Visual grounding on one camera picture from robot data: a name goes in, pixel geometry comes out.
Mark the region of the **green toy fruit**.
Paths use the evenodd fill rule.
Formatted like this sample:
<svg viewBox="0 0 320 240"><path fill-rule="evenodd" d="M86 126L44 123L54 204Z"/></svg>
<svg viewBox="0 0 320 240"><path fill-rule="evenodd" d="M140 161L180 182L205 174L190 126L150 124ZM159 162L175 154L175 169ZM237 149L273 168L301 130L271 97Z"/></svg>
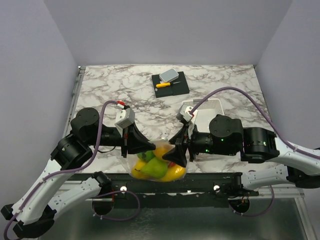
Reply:
<svg viewBox="0 0 320 240"><path fill-rule="evenodd" d="M150 150L150 151L145 151L145 152L140 152L140 153L138 153L138 154L137 154L137 157L138 157L140 160L148 163L151 159L155 158L156 156L155 156L155 154L153 153L153 151Z"/></svg>

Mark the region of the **orange toy pepper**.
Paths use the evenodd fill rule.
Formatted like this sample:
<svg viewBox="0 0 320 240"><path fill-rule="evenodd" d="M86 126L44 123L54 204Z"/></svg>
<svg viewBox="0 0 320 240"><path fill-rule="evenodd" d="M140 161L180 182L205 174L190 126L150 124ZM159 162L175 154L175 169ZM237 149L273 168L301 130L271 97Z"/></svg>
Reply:
<svg viewBox="0 0 320 240"><path fill-rule="evenodd" d="M163 159L163 155L165 155L166 153L168 153L172 149L173 149L173 147L171 145L169 145L169 146L161 146L161 147L157 147L152 152L153 152L154 156L157 159L166 162L167 160Z"/></svg>

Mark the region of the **yellow toy mango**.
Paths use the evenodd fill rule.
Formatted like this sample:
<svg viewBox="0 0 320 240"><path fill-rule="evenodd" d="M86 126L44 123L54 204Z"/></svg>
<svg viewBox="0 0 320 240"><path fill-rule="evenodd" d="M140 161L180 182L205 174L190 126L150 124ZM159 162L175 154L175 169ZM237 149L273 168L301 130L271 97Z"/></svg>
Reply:
<svg viewBox="0 0 320 240"><path fill-rule="evenodd" d="M159 179L160 182L173 182L181 179L186 173L186 168L179 165L171 166L168 168L165 176Z"/></svg>

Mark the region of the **clear zip top bag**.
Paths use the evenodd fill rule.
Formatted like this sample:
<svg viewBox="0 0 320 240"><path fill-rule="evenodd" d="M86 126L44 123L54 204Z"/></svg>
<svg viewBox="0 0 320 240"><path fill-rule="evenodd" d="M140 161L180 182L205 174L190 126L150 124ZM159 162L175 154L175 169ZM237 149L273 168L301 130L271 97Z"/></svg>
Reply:
<svg viewBox="0 0 320 240"><path fill-rule="evenodd" d="M174 146L165 138L153 140L152 143L156 146L155 150L127 155L122 161L127 173L135 179L163 183L182 179L187 173L187 168L163 159L163 155Z"/></svg>

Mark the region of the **green toy pear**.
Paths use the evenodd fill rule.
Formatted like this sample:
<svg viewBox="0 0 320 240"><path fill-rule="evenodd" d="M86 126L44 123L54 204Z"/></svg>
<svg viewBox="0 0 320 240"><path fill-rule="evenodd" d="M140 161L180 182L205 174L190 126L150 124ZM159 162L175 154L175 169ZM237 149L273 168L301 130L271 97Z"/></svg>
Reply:
<svg viewBox="0 0 320 240"><path fill-rule="evenodd" d="M168 163L154 157L145 166L143 166L140 171L149 177L160 179L166 175L168 171Z"/></svg>

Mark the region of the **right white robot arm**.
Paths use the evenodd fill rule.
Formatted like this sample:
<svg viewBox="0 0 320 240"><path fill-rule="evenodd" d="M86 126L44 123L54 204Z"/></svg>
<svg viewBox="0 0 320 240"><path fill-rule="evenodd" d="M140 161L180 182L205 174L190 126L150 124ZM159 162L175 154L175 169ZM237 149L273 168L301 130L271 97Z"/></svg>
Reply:
<svg viewBox="0 0 320 240"><path fill-rule="evenodd" d="M186 123L170 139L174 148L163 155L164 160L186 167L186 152L191 161L200 153L221 156L239 153L242 162L277 164L262 171L243 172L240 178L231 181L229 189L236 196L270 185L293 184L302 189L320 186L319 150L295 147L273 131L243 127L240 119L220 114L210 121L208 132L194 129L188 133L188 127L190 124Z"/></svg>

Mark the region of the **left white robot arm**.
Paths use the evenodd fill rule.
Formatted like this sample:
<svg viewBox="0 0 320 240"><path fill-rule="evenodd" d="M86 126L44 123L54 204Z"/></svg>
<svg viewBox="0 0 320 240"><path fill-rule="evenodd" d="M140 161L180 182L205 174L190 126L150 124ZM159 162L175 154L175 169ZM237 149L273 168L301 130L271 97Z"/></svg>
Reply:
<svg viewBox="0 0 320 240"><path fill-rule="evenodd" d="M103 115L91 107L81 109L71 121L70 134L61 139L36 182L16 203L2 207L1 214L15 223L19 240L36 239L46 233L63 213L92 197L106 197L113 191L112 181L102 171L94 172L77 187L57 195L60 187L96 156L99 146L119 147L121 155L155 150L137 128L135 113L124 106L114 127L102 122Z"/></svg>

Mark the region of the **white perforated plastic basket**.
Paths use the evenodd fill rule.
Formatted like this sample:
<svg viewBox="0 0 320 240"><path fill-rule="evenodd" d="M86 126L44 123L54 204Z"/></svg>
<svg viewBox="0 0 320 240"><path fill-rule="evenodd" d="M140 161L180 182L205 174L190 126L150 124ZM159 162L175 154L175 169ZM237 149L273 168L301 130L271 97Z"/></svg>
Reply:
<svg viewBox="0 0 320 240"><path fill-rule="evenodd" d="M200 102L200 99L184 100L182 104L192 106L193 108ZM209 133L209 124L216 115L224 115L221 101L218 98L209 98L203 102L198 108L198 115L195 121L194 131L201 133Z"/></svg>

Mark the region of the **black cutting board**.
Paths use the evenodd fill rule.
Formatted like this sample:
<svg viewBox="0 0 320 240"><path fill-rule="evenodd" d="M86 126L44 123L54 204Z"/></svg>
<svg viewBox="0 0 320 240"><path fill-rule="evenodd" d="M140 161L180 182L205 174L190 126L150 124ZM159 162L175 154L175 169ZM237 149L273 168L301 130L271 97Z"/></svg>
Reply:
<svg viewBox="0 0 320 240"><path fill-rule="evenodd" d="M190 93L190 89L183 71L178 72L178 78L175 79L171 86L157 88L156 85L160 84L160 75L155 74L151 76L153 90L156 98L186 95Z"/></svg>

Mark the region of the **grey white rectangular box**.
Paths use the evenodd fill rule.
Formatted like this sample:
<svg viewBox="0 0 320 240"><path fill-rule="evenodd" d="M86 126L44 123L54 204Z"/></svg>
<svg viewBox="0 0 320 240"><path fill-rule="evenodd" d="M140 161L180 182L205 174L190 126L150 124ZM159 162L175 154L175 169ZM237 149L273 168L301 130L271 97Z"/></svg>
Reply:
<svg viewBox="0 0 320 240"><path fill-rule="evenodd" d="M176 80L178 77L179 77L179 73L173 68L171 68L171 69L169 69L159 75L160 80L164 83L170 83L170 82Z"/></svg>

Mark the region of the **yellow handled knife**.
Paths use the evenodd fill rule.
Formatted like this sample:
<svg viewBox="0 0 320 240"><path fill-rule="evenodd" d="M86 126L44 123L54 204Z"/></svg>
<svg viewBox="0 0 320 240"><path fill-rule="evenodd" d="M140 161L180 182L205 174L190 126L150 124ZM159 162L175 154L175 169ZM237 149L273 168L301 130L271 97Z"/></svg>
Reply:
<svg viewBox="0 0 320 240"><path fill-rule="evenodd" d="M174 84L178 84L180 83L180 81L178 82L164 82L164 83L159 83L156 85L156 88L165 88L165 87L169 87L169 86L172 86Z"/></svg>

